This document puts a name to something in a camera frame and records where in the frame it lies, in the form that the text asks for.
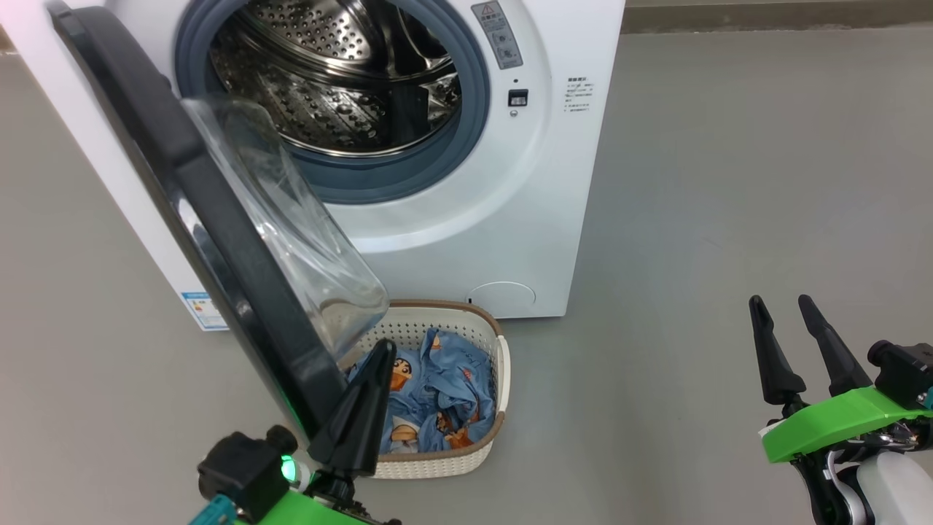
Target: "laundry basket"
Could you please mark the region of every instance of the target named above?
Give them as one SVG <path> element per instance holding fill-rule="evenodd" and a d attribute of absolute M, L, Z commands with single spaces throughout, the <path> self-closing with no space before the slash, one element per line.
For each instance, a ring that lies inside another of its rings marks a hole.
<path fill-rule="evenodd" d="M 383 320 L 357 343 L 351 355 L 361 356 L 380 339 L 392 339 L 400 348 L 420 348 L 430 328 L 459 333 L 489 354 L 495 383 L 495 422 L 479 442 L 457 450 L 422 454 L 382 454 L 377 479 L 421 479 L 461 475 L 472 471 L 489 455 L 495 435 L 506 419 L 511 363 L 508 343 L 499 323 L 474 305 L 447 301 L 394 301 Z"/>

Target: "blue clothes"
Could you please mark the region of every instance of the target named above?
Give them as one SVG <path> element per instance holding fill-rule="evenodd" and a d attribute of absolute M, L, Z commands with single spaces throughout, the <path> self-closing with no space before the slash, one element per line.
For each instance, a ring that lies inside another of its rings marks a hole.
<path fill-rule="evenodd" d="M 364 356 L 350 371 L 369 358 Z M 456 333 L 427 331 L 400 349 L 392 370 L 380 453 L 451 450 L 480 441 L 495 420 L 489 356 Z"/>

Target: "glowing green led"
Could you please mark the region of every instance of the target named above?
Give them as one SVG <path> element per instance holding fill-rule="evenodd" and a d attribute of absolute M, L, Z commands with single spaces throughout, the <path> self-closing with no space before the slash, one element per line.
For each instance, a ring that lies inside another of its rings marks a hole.
<path fill-rule="evenodd" d="M 289 482 L 295 481 L 295 476 L 296 476 L 295 460 L 292 460 L 291 456 L 282 456 L 282 475 Z"/>

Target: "concrete floor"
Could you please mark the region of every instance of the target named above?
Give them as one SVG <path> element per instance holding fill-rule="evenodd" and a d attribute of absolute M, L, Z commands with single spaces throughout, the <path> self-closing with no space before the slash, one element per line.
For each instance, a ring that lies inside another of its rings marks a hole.
<path fill-rule="evenodd" d="M 17 59 L 0 86 L 0 508 L 185 523 L 203 452 L 275 404 L 179 307 Z M 933 341 L 931 92 L 933 30 L 624 37 L 571 305 L 506 323 L 492 454 L 360 499 L 409 525 L 811 523 L 760 448 L 778 408 L 746 301 L 765 297 L 811 402 L 828 381 L 797 294 L 860 357 Z"/>

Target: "washing machine drum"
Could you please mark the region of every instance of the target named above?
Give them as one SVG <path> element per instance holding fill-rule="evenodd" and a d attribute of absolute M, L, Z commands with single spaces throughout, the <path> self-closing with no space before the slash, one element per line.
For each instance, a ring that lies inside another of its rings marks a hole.
<path fill-rule="evenodd" d="M 391 155 L 426 140 L 460 106 L 447 50 L 383 0 L 258 0 L 210 49 L 226 89 L 263 105 L 300 149 Z"/>

